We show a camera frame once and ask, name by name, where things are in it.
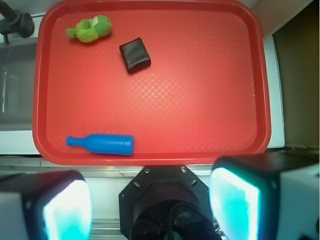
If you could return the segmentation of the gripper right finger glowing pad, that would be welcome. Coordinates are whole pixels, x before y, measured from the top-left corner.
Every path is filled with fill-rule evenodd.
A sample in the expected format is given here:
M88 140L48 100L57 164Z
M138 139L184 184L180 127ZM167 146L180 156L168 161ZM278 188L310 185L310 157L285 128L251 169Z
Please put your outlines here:
M222 156L212 166L209 202L229 240L317 240L319 155Z

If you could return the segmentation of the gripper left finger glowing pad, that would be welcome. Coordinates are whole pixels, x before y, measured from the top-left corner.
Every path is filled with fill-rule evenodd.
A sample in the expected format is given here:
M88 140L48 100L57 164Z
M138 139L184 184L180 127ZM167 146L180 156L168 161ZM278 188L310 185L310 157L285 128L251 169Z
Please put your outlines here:
M92 224L92 192L80 172L1 175L2 240L88 240Z

